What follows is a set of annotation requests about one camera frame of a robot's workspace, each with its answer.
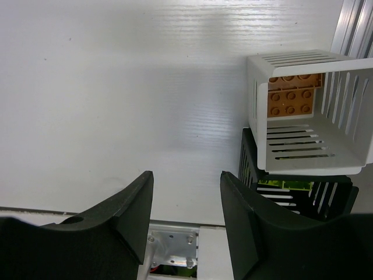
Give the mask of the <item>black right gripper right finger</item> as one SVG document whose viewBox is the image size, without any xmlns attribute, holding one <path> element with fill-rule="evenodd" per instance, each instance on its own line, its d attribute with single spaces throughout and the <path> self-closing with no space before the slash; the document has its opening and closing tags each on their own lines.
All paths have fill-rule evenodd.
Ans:
<svg viewBox="0 0 373 280">
<path fill-rule="evenodd" d="M 221 203 L 235 279 L 371 279 L 372 215 L 320 222 L 291 212 L 220 177 Z"/>
</svg>

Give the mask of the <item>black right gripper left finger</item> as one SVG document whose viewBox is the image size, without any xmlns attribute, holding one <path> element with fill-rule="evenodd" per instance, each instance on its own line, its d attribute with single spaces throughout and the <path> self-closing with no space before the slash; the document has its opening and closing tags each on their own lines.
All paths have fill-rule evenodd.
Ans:
<svg viewBox="0 0 373 280">
<path fill-rule="evenodd" d="M 120 192 L 80 214 L 36 226 L 1 219 L 2 279 L 136 279 L 145 259 L 154 177 L 143 172 Z"/>
</svg>

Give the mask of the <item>lime 2x2 lego brick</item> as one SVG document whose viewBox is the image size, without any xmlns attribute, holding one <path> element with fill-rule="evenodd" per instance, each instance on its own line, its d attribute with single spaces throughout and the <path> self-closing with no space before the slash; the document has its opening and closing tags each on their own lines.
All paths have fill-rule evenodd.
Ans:
<svg viewBox="0 0 373 280">
<path fill-rule="evenodd" d="M 314 182 L 309 181 L 285 181 L 285 180 L 259 180 L 258 184 L 263 186 L 277 187 L 286 190 L 310 191 Z"/>
</svg>

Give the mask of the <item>orange 2x4 lego plate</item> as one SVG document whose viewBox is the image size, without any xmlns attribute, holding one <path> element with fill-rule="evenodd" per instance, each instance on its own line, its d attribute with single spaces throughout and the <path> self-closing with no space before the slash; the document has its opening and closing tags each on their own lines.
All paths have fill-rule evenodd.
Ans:
<svg viewBox="0 0 373 280">
<path fill-rule="evenodd" d="M 319 88 L 322 87 L 323 81 L 323 73 L 275 77 L 269 78 L 268 90 L 276 92 L 292 89 Z"/>
</svg>

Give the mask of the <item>white raised front panel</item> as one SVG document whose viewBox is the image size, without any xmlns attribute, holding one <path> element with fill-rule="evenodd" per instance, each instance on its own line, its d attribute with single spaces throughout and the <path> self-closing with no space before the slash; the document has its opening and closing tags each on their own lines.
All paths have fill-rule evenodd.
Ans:
<svg viewBox="0 0 373 280">
<path fill-rule="evenodd" d="M 61 223 L 72 217 L 81 217 L 84 223 L 93 225 L 105 221 L 102 214 L 67 213 L 26 208 L 1 207 L 2 217 L 13 217 L 33 225 Z M 151 220 L 150 226 L 162 225 L 174 228 L 196 228 L 199 230 L 201 265 L 198 268 L 198 279 L 233 279 L 233 269 L 229 253 L 226 228 L 222 225 L 208 225 L 164 220 Z"/>
</svg>

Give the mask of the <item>black right slotted bin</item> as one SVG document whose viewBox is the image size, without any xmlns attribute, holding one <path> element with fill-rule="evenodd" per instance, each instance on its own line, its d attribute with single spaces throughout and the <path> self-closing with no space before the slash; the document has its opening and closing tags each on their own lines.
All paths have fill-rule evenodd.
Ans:
<svg viewBox="0 0 373 280">
<path fill-rule="evenodd" d="M 251 129 L 242 130 L 238 178 L 250 189 L 296 214 L 318 221 L 347 215 L 359 188 L 347 176 L 275 175 L 257 167 Z"/>
</svg>

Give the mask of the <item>white right slotted bin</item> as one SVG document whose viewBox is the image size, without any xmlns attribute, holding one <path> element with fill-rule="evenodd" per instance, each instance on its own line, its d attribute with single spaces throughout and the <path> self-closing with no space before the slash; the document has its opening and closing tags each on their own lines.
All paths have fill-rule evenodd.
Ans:
<svg viewBox="0 0 373 280">
<path fill-rule="evenodd" d="M 247 59 L 257 166 L 270 174 L 357 174 L 372 163 L 372 59 L 321 50 Z M 324 74 L 311 115 L 268 117 L 269 78 Z"/>
</svg>

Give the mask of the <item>orange 2x3 lego brick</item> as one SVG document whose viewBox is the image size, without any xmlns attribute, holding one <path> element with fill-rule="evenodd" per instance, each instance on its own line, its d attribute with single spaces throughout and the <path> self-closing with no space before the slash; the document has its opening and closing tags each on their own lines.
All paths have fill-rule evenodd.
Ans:
<svg viewBox="0 0 373 280">
<path fill-rule="evenodd" d="M 268 117 L 310 116 L 313 113 L 314 89 L 293 89 L 268 93 Z"/>
</svg>

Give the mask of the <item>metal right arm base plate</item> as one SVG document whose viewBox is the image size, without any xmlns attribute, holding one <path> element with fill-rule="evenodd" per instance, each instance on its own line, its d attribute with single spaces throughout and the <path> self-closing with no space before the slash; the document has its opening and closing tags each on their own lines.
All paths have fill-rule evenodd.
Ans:
<svg viewBox="0 0 373 280">
<path fill-rule="evenodd" d="M 151 224 L 148 231 L 150 265 L 193 269 L 198 265 L 199 228 Z"/>
</svg>

